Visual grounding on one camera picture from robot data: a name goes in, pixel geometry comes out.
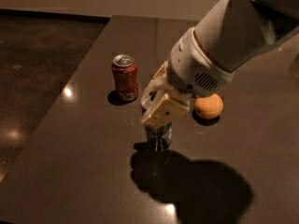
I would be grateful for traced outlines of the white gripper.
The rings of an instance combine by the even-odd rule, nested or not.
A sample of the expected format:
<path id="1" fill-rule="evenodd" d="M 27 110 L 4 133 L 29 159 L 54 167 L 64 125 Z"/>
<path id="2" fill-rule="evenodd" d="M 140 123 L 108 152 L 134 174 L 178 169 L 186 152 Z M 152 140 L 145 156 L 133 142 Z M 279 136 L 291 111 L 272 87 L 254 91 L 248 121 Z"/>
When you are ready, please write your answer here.
<path id="1" fill-rule="evenodd" d="M 141 123 L 160 128 L 181 118 L 190 110 L 192 94 L 208 97 L 229 84 L 234 75 L 205 55 L 196 40 L 195 28 L 190 28 L 144 89 Z M 178 90 L 168 90 L 168 83 Z"/>

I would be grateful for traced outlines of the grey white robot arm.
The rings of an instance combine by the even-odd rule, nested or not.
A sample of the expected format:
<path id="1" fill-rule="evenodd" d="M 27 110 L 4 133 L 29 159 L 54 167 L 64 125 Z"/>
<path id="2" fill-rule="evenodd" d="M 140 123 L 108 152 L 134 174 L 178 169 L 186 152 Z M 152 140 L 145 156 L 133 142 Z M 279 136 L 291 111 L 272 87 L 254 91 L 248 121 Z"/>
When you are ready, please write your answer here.
<path id="1" fill-rule="evenodd" d="M 235 70 L 298 33 L 299 0 L 220 0 L 174 45 L 144 90 L 143 125 L 184 116 L 193 96 L 209 97 Z"/>

